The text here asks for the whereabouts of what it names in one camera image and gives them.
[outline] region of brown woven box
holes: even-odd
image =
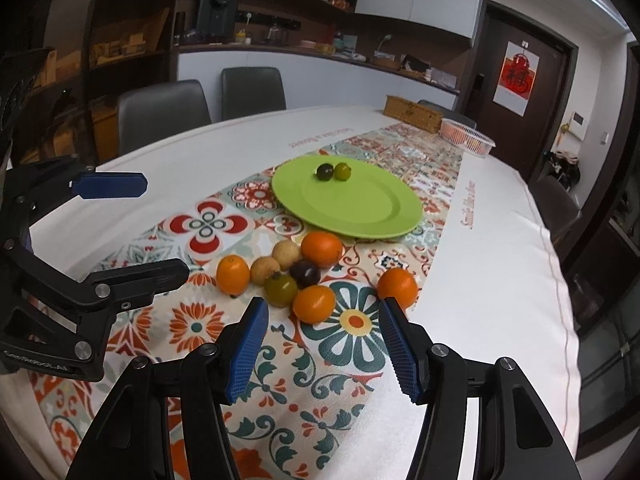
[[[403,123],[417,126],[430,134],[437,134],[442,124],[442,114],[435,112],[426,106],[419,105],[408,99],[386,96],[386,105],[383,112],[387,117],[393,117]]]

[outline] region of white plastic basket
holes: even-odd
[[[473,153],[481,158],[485,158],[491,148],[495,148],[495,142],[489,137],[451,119],[442,120],[440,136],[454,146],[458,146],[466,152]]]

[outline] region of floral pattern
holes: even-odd
[[[367,403],[387,362],[378,323],[375,286],[394,267],[422,286],[430,270],[455,189],[462,155],[437,136],[393,124],[335,142],[315,153],[368,160],[407,183],[420,197],[423,220],[390,240],[340,237],[341,260],[322,277],[335,293],[323,323],[300,323],[288,309],[270,308],[270,327],[247,390],[223,418],[240,478],[314,478],[348,442],[367,415]],[[123,312],[114,323],[98,383],[31,374],[34,395],[60,453],[70,463],[92,419],[119,375],[136,355],[154,361],[185,355],[216,340],[236,322],[252,296],[216,287],[217,262],[238,254],[251,263],[285,238],[300,243],[311,229],[285,211],[271,190],[269,168],[177,212],[120,248],[94,270],[180,258],[190,269],[179,290],[156,296],[152,306]],[[174,473],[188,480],[180,400],[169,398],[168,429]]]

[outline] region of chair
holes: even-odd
[[[529,191],[555,243],[578,221],[580,209],[562,184],[550,175],[531,184]]]
[[[236,66],[222,71],[222,120],[286,110],[277,68]]]
[[[206,124],[209,108],[195,79],[147,86],[118,99],[121,155]]]
[[[468,117],[464,116],[463,114],[459,114],[458,112],[453,112],[448,108],[442,107],[435,103],[431,103],[425,99],[419,100],[418,104],[431,108],[431,110],[435,110],[436,112],[440,112],[445,119],[451,119],[452,121],[456,121],[458,123],[464,124],[465,126],[468,126],[469,128],[473,128],[474,130],[476,129],[476,122],[473,119],[469,119]]]

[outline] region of green plate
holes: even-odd
[[[344,182],[318,180],[316,168],[346,162]],[[356,238],[403,235],[422,219],[422,204],[410,187],[388,171],[343,156],[307,155],[276,170],[271,181],[277,199],[303,220],[327,231]]]

